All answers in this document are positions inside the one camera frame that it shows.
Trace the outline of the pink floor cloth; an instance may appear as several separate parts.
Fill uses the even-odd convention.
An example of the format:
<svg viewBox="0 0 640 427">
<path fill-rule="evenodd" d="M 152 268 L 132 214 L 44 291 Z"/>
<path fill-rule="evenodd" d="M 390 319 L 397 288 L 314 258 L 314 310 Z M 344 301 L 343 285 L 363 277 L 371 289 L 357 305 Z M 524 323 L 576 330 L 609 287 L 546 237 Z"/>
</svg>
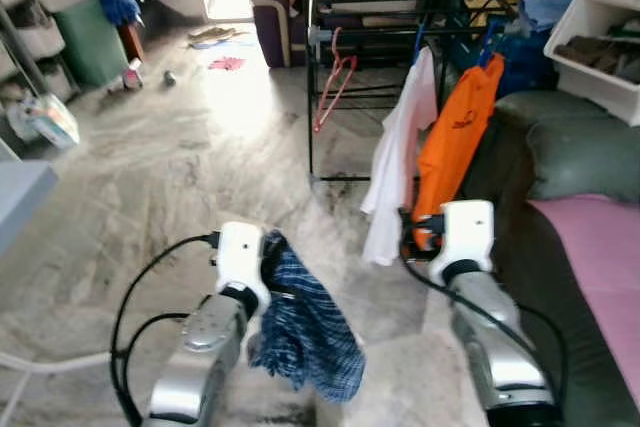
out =
<svg viewBox="0 0 640 427">
<path fill-rule="evenodd" d="M 244 58 L 221 56 L 212 60 L 207 67 L 210 70 L 236 71 L 244 66 Z"/>
</svg>

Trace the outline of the blue plastic hanger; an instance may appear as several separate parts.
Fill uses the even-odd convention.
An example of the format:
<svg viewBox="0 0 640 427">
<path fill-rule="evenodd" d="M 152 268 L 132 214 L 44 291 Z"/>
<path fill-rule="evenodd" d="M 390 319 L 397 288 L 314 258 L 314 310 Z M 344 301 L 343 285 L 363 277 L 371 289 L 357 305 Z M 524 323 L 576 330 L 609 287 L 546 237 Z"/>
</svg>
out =
<svg viewBox="0 0 640 427">
<path fill-rule="evenodd" d="M 430 24 L 429 20 L 422 20 L 417 26 L 416 33 L 413 35 L 413 57 L 411 63 L 419 61 L 422 57 L 422 52 L 428 52 L 429 55 L 433 52 L 429 40 L 425 39 L 426 30 L 428 30 Z"/>
<path fill-rule="evenodd" d="M 492 57 L 497 53 L 504 38 L 506 38 L 507 21 L 493 20 L 486 26 L 483 38 L 481 38 L 480 49 L 477 52 L 477 66 L 486 67 L 492 61 Z"/>
</svg>

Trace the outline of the green leather sofa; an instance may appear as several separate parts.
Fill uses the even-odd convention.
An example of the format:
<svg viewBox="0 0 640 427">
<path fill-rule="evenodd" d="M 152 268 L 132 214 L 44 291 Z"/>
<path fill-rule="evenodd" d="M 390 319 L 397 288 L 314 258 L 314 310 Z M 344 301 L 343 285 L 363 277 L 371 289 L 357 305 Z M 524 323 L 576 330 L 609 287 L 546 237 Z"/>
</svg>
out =
<svg viewBox="0 0 640 427">
<path fill-rule="evenodd" d="M 593 102 L 525 90 L 500 98 L 460 189 L 495 209 L 495 273 L 553 380 L 566 427 L 640 427 L 561 238 L 530 200 L 599 195 L 639 207 L 640 131 Z"/>
</svg>

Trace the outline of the black metal drying rack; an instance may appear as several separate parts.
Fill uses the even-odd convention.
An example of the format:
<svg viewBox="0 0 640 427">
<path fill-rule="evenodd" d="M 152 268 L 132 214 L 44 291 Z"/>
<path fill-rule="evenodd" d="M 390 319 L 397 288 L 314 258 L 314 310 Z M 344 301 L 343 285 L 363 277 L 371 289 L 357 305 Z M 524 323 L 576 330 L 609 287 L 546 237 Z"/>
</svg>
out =
<svg viewBox="0 0 640 427">
<path fill-rule="evenodd" d="M 429 20 L 429 40 L 435 60 L 436 93 L 444 95 L 457 83 L 448 44 L 463 34 L 479 34 L 470 25 L 465 0 L 305 0 L 306 33 L 306 165 L 320 183 L 365 183 L 370 159 L 381 134 L 381 121 L 393 110 L 404 87 L 413 57 L 413 35 Z M 343 55 L 358 58 L 346 92 L 319 133 L 312 131 L 315 108 L 332 56 L 330 35 L 343 28 Z"/>
</svg>

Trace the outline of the pink toy bottle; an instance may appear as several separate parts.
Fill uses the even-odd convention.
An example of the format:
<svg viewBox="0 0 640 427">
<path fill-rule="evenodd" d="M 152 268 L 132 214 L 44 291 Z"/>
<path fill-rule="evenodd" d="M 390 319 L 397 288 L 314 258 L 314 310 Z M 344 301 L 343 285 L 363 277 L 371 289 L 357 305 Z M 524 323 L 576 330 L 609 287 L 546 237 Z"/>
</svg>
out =
<svg viewBox="0 0 640 427">
<path fill-rule="evenodd" d="M 143 85 L 140 71 L 141 67 L 141 58 L 133 58 L 131 62 L 128 62 L 125 71 L 120 75 L 120 88 L 128 90 L 128 92 L 140 89 Z"/>
</svg>

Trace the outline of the orange shirt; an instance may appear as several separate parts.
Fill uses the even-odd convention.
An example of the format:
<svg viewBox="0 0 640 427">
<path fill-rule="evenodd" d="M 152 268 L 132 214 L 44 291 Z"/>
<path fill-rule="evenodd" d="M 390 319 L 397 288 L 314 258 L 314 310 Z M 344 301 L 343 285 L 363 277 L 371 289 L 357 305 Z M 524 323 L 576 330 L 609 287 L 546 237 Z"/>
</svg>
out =
<svg viewBox="0 0 640 427">
<path fill-rule="evenodd" d="M 419 188 L 413 222 L 442 215 L 443 204 L 456 197 L 495 111 L 504 70 L 506 58 L 489 55 L 484 63 L 463 72 L 454 84 L 417 158 Z"/>
</svg>

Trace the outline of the pink plastic clothes hanger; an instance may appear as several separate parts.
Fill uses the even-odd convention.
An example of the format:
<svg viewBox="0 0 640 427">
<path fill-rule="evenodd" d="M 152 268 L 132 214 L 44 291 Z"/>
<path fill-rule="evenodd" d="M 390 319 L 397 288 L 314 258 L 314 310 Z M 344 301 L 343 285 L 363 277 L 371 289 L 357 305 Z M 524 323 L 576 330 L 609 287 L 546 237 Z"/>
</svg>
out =
<svg viewBox="0 0 640 427">
<path fill-rule="evenodd" d="M 343 33 L 342 26 L 335 26 L 330 35 L 329 53 L 332 56 L 332 66 L 329 69 L 328 78 L 324 81 L 323 89 L 317 99 L 315 108 L 315 119 L 312 121 L 312 131 L 319 133 L 329 120 L 332 112 L 337 108 L 340 98 L 346 88 L 349 80 L 358 67 L 358 58 L 353 55 L 343 55 L 340 52 L 339 40 L 340 34 Z"/>
</svg>

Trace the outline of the brown floor cloth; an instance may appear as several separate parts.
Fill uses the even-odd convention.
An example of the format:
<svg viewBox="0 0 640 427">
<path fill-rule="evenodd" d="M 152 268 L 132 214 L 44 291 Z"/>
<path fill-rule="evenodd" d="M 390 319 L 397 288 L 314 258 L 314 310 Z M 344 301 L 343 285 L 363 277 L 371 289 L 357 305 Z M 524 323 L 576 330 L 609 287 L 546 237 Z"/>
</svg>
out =
<svg viewBox="0 0 640 427">
<path fill-rule="evenodd" d="M 221 40 L 229 40 L 239 35 L 246 34 L 238 28 L 228 28 L 228 26 L 210 26 L 197 33 L 188 34 L 188 42 L 191 44 L 218 43 Z"/>
</svg>

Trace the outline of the blue plaid garment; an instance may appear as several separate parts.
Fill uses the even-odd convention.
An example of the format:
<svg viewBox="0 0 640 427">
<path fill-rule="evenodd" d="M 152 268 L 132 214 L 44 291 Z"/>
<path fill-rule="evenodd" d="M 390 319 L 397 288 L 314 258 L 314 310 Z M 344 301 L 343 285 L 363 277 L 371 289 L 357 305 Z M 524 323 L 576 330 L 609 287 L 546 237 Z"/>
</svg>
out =
<svg viewBox="0 0 640 427">
<path fill-rule="evenodd" d="M 293 390 L 311 386 L 330 403 L 355 399 L 364 380 L 366 355 L 332 294 L 291 244 L 276 281 L 291 287 L 292 293 L 270 293 L 259 335 L 250 344 L 250 366 L 288 380 Z"/>
</svg>

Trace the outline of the grey storage shelf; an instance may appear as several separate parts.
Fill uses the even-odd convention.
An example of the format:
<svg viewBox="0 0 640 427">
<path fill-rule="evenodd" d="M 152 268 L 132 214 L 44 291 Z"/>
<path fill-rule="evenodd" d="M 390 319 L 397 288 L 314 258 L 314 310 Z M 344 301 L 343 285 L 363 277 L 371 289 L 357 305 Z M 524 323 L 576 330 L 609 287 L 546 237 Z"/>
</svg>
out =
<svg viewBox="0 0 640 427">
<path fill-rule="evenodd" d="M 63 58 L 65 42 L 54 17 L 37 0 L 0 0 L 14 31 L 0 23 L 0 117 L 20 142 L 40 138 L 22 110 L 41 93 L 68 101 L 78 93 Z"/>
</svg>

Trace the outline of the blue clothes pile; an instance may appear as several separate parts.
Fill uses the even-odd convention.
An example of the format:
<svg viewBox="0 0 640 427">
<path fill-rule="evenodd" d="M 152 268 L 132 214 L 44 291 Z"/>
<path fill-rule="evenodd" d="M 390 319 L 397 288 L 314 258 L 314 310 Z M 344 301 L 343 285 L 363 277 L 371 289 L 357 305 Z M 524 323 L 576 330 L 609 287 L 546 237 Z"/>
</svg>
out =
<svg viewBox="0 0 640 427">
<path fill-rule="evenodd" d="M 556 88 L 558 74 L 554 62 L 544 56 L 543 48 L 564 11 L 573 0 L 520 0 L 511 12 L 492 15 L 481 25 L 479 34 L 463 34 L 448 44 L 448 53 L 456 69 L 474 65 L 481 38 L 489 21 L 507 21 L 506 38 L 497 53 L 506 58 L 498 87 L 498 97 L 526 90 Z"/>
</svg>

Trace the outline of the purple sofa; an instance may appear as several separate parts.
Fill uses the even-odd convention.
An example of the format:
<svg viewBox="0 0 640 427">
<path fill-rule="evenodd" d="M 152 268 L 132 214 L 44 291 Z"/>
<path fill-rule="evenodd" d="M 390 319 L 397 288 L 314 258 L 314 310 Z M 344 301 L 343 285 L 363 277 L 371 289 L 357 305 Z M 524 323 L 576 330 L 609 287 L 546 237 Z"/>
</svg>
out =
<svg viewBox="0 0 640 427">
<path fill-rule="evenodd" d="M 307 24 L 302 7 L 287 0 L 250 0 L 259 47 L 270 69 L 301 67 L 306 61 Z"/>
</svg>

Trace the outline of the brown wooden post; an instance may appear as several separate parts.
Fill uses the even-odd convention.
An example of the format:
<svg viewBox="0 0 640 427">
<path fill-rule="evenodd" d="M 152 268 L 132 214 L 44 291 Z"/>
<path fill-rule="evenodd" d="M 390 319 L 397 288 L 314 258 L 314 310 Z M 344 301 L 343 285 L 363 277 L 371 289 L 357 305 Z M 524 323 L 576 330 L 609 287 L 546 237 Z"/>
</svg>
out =
<svg viewBox="0 0 640 427">
<path fill-rule="evenodd" d="M 116 26 L 120 42 L 123 44 L 125 57 L 129 61 L 143 60 L 145 58 L 145 46 L 143 46 L 140 28 L 136 23 L 122 24 Z"/>
</svg>

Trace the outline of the white shirt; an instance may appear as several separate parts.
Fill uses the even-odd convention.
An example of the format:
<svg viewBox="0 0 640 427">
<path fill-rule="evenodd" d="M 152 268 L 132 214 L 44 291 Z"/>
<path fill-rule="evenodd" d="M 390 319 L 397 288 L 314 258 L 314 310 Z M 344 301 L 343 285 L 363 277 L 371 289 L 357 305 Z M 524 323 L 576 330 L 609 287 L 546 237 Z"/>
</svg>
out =
<svg viewBox="0 0 640 427">
<path fill-rule="evenodd" d="M 378 147 L 371 162 L 371 175 L 360 209 L 369 218 L 362 259 L 390 266 L 399 258 L 402 221 L 399 209 L 411 198 L 413 176 L 417 172 L 422 130 L 436 120 L 435 60 L 429 47 L 417 52 L 398 101 L 381 121 Z"/>
</svg>

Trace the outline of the blue floor mat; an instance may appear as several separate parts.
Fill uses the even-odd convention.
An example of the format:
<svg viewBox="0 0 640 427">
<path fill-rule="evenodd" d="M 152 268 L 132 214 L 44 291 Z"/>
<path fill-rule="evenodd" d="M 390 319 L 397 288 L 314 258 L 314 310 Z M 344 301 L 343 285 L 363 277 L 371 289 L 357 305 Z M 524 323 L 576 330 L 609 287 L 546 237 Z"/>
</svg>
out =
<svg viewBox="0 0 640 427">
<path fill-rule="evenodd" d="M 247 48 L 256 46 L 256 40 L 248 37 L 232 37 L 220 40 L 209 40 L 209 42 L 189 44 L 189 48 L 193 49 Z"/>
</svg>

